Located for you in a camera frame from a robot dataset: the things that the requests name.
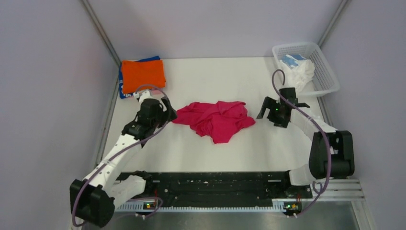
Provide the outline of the pink t-shirt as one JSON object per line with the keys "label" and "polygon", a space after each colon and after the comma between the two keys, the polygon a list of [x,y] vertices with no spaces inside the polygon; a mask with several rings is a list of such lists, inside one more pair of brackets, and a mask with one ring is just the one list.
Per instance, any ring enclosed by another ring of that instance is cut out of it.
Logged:
{"label": "pink t-shirt", "polygon": [[234,134],[255,124],[245,105],[241,101],[193,102],[179,109],[172,122],[189,126],[201,137],[209,136],[215,144],[228,143]]}

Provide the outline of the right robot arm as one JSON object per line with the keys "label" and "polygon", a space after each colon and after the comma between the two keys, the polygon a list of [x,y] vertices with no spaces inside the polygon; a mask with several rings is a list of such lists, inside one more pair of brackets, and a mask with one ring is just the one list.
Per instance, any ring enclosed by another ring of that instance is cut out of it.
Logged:
{"label": "right robot arm", "polygon": [[300,192],[300,185],[326,177],[346,179],[352,176],[355,172],[352,134],[338,130],[316,116],[308,104],[298,101],[295,88],[282,88],[278,95],[278,100],[264,98],[257,118],[266,118],[276,127],[295,125],[311,140],[308,162],[288,171],[289,179],[281,184],[282,194],[294,197]]}

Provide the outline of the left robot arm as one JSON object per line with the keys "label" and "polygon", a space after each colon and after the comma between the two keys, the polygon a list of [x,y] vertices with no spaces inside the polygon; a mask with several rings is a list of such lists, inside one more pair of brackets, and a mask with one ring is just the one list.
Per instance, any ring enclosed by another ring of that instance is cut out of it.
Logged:
{"label": "left robot arm", "polygon": [[140,109],[127,123],[113,148],[95,169],[69,188],[72,224],[106,226],[116,209],[130,198],[148,198],[154,186],[142,176],[130,175],[116,183],[124,167],[147,141],[159,134],[177,115],[168,97],[141,96]]}

